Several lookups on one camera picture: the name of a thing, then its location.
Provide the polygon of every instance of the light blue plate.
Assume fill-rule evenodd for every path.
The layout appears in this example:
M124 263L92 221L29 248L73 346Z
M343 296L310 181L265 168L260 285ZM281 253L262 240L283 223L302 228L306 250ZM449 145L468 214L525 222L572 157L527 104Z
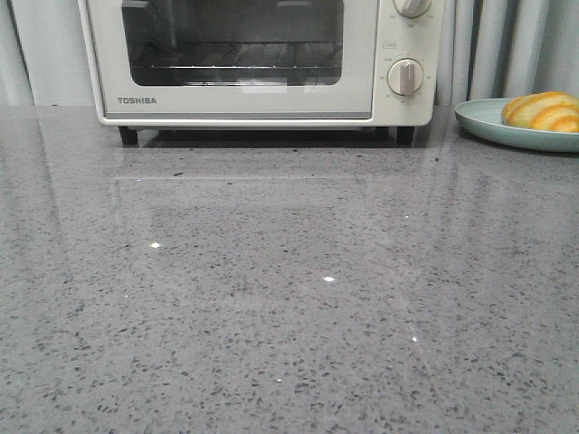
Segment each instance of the light blue plate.
M579 133L508 127L500 113L510 99L476 99L454 108L461 127L501 145L547 152L579 152Z

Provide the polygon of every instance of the oven knob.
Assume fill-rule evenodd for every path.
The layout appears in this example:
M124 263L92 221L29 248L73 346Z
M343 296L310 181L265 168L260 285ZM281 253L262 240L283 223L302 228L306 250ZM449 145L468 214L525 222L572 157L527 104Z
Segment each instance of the oven knob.
M416 18L431 7L432 0L394 0L398 14L407 18Z
M394 93L410 97L422 86L424 71L413 59L398 61L388 72L388 85Z

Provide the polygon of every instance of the white toaster oven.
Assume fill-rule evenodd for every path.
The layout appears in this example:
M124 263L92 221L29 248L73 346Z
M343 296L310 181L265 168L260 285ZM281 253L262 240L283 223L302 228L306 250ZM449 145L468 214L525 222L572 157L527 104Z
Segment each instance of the white toaster oven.
M443 0L79 0L99 119L141 128L428 123Z

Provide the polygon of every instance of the oven door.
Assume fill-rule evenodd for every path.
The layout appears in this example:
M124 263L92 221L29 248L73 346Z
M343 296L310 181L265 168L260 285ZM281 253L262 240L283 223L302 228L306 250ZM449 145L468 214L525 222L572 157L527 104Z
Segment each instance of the oven door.
M378 0L86 0L106 119L371 117Z

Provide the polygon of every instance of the pastry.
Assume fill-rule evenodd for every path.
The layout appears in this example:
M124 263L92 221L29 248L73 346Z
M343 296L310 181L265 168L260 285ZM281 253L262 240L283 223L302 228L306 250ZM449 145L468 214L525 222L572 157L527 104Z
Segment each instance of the pastry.
M564 92L543 92L511 100L501 113L510 127L579 133L579 99Z

